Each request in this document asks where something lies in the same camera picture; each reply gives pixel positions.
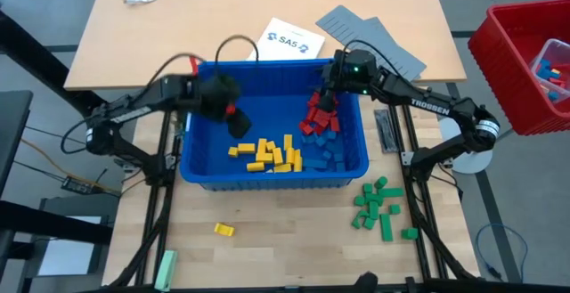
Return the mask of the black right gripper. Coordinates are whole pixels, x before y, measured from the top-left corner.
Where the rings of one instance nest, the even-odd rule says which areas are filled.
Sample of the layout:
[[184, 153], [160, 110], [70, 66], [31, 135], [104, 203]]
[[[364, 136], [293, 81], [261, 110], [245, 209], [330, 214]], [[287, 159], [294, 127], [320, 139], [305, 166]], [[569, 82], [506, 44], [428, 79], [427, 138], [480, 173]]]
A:
[[326, 112], [335, 111], [335, 92], [370, 94], [377, 71], [376, 58], [372, 53], [359, 49], [350, 52], [336, 50], [333, 61], [322, 68], [323, 94], [318, 108]]

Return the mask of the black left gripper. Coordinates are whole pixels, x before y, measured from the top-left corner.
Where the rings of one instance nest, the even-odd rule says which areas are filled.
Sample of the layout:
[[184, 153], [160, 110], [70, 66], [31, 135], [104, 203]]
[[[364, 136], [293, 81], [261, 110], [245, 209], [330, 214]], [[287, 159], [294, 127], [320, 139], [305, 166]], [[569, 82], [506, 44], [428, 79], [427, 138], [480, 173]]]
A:
[[228, 126], [234, 138], [243, 138], [252, 124], [246, 113], [237, 105], [240, 88], [233, 77], [213, 76], [199, 85], [199, 114]]

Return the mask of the blue plastic bin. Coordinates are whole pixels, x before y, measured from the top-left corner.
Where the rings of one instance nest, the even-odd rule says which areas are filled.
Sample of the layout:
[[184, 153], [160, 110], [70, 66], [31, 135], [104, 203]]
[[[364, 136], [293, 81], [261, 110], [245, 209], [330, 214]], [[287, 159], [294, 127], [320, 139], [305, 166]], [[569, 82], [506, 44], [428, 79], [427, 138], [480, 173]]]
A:
[[[304, 144], [299, 123], [308, 112], [307, 102], [322, 84], [321, 68], [325, 59], [302, 61], [221, 61], [199, 66], [199, 75], [210, 79], [215, 73], [233, 77], [240, 88], [237, 106], [249, 117], [252, 127], [242, 141], [258, 142], [259, 138], [283, 145], [285, 134], [293, 135], [293, 146], [301, 150], [302, 159], [326, 160], [325, 170], [303, 169], [301, 172], [273, 173], [267, 166], [263, 172], [248, 172], [252, 154], [228, 156], [238, 144], [225, 124], [191, 114], [183, 138], [179, 171], [184, 181], [197, 183], [209, 191], [251, 191], [278, 189], [339, 188], [363, 176], [369, 168], [369, 157], [362, 127], [359, 98], [355, 94], [338, 94], [337, 116], [340, 131], [335, 140], [319, 147]], [[332, 153], [327, 160], [322, 154]], [[335, 153], [343, 153], [345, 172], [336, 170]]]

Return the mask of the long green block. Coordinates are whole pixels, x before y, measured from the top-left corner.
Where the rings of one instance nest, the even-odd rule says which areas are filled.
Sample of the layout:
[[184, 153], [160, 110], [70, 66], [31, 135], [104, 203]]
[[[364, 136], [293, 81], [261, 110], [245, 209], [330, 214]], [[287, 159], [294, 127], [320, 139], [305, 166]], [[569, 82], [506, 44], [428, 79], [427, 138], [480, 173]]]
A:
[[380, 227], [381, 227], [381, 236], [384, 242], [391, 242], [394, 240], [393, 233], [392, 233], [392, 225], [390, 220], [389, 214], [380, 214], [379, 215]]

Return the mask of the white round stand base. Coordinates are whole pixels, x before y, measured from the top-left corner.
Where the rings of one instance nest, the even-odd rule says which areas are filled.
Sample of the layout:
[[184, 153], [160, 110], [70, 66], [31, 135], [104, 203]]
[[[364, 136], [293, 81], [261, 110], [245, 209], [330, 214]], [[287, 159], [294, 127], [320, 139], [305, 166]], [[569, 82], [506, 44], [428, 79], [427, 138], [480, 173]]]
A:
[[[445, 141], [460, 135], [460, 127], [451, 118], [438, 120]], [[486, 169], [493, 158], [492, 151], [463, 153], [452, 161], [452, 171], [464, 175], [474, 175]]]

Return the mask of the small black electronics box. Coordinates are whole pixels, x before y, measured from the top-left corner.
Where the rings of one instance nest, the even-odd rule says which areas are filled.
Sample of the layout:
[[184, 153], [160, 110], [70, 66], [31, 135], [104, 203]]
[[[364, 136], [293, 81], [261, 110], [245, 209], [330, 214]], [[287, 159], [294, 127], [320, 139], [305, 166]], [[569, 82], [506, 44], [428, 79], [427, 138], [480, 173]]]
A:
[[70, 191], [80, 195], [89, 195], [92, 194], [94, 191], [94, 188], [91, 184], [81, 182], [77, 178], [71, 176], [67, 176], [63, 180], [61, 188], [64, 191]]

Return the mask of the red plastic crate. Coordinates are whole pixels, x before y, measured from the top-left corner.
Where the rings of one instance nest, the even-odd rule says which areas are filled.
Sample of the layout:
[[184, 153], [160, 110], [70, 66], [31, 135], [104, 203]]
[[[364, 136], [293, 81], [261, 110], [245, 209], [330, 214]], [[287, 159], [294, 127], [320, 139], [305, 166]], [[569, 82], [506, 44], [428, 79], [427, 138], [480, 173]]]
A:
[[528, 66], [551, 38], [570, 43], [570, 0], [493, 5], [468, 41], [476, 64], [520, 135], [570, 130], [570, 102], [553, 105]]

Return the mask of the mint green foam block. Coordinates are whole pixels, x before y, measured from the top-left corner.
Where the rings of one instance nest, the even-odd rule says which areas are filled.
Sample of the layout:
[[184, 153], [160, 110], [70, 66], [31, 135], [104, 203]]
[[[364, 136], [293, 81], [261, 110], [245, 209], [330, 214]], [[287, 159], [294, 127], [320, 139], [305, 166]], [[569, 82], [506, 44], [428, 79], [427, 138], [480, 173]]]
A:
[[160, 293], [168, 293], [171, 289], [177, 258], [178, 252], [175, 250], [166, 250], [164, 252], [156, 280], [154, 281], [154, 289]]

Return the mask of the black rounded object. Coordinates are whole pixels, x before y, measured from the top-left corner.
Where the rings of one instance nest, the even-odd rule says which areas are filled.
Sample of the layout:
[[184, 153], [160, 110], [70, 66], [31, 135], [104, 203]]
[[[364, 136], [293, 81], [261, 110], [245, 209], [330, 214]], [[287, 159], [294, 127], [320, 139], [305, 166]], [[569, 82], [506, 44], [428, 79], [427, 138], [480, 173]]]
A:
[[354, 284], [361, 293], [374, 293], [378, 286], [378, 276], [371, 272], [362, 274]]

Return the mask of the black diagonal beam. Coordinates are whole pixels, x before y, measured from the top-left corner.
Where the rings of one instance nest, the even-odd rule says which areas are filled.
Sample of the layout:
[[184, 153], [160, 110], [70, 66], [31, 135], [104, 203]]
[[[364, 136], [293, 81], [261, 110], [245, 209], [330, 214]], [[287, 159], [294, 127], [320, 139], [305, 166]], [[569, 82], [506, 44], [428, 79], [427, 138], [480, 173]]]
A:
[[0, 52], [8, 55], [28, 73], [88, 117], [106, 101], [93, 91], [67, 91], [69, 69], [43, 47], [27, 30], [0, 10]]

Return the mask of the black horizontal beam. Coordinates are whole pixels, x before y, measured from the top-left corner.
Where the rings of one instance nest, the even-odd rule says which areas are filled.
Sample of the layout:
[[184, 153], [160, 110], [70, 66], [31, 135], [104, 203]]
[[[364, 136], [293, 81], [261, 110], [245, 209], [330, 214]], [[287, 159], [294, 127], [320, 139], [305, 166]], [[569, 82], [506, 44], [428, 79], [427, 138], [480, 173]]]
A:
[[93, 244], [110, 244], [112, 228], [0, 200], [0, 228]]

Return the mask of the small blue toy block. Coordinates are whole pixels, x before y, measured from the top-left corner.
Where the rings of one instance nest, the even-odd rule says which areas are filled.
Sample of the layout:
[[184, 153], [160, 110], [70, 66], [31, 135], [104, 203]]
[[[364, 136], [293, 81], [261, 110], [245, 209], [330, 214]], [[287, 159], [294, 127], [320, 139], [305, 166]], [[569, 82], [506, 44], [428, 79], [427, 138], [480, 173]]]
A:
[[553, 79], [559, 79], [560, 77], [560, 72], [556, 69], [553, 69], [551, 67], [551, 63], [548, 60], [545, 59], [541, 59], [536, 67], [535, 70], [535, 74], [545, 80], [549, 80], [551, 78]]

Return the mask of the grey cabinet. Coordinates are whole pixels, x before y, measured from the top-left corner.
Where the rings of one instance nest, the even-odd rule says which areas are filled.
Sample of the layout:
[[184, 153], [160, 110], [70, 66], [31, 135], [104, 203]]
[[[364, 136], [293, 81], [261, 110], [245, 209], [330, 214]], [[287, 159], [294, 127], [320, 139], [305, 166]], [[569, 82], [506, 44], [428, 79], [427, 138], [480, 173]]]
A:
[[[40, 209], [88, 223], [112, 224], [118, 200], [110, 195], [70, 196], [42, 199]], [[97, 273], [106, 259], [108, 244], [59, 240], [34, 236], [35, 252], [25, 264], [27, 279], [41, 277], [84, 276]]]

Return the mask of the clear plastic container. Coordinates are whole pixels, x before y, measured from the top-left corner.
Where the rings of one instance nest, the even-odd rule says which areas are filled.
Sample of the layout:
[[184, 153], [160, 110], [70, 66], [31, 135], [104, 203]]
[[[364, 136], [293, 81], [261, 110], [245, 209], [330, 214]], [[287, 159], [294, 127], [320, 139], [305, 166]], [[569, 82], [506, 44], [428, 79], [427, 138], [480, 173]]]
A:
[[[551, 67], [560, 72], [559, 79], [545, 80], [535, 74], [541, 59], [550, 61]], [[551, 103], [558, 104], [570, 98], [570, 44], [554, 38], [547, 40], [529, 68]]]

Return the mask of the dark grey slotted rail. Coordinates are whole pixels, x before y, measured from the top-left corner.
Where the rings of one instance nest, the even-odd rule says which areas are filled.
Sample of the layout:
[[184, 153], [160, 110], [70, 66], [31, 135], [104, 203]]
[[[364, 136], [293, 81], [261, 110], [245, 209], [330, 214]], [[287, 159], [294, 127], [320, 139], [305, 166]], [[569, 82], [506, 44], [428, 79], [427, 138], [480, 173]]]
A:
[[382, 151], [384, 153], [397, 153], [398, 147], [395, 141], [388, 110], [374, 110], [374, 118], [379, 133]]

